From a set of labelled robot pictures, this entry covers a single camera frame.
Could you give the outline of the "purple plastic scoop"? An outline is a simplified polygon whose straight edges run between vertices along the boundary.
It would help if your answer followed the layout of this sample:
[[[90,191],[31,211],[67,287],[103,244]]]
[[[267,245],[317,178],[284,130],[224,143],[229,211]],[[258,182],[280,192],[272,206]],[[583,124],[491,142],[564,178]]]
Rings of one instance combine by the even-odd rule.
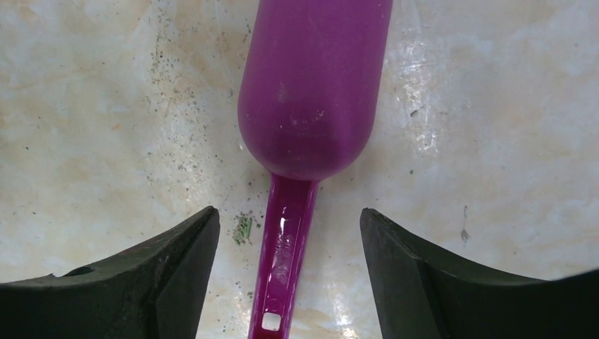
[[[271,175],[250,338],[287,338],[318,186],[371,135],[391,1],[260,1],[238,100]]]

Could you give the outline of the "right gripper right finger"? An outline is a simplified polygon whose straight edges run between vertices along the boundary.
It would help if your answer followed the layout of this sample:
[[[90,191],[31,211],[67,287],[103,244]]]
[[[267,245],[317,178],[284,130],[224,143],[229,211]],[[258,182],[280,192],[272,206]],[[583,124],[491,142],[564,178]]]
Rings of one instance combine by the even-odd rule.
[[[384,338],[597,338],[598,271],[540,280],[490,268],[365,208],[362,243]]]

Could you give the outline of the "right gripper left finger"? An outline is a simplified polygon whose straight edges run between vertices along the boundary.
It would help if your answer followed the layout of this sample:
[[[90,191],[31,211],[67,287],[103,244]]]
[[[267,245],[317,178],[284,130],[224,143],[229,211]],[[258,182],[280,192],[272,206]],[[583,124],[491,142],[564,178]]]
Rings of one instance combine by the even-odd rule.
[[[2,338],[194,338],[220,234],[208,206],[57,277],[1,285]]]

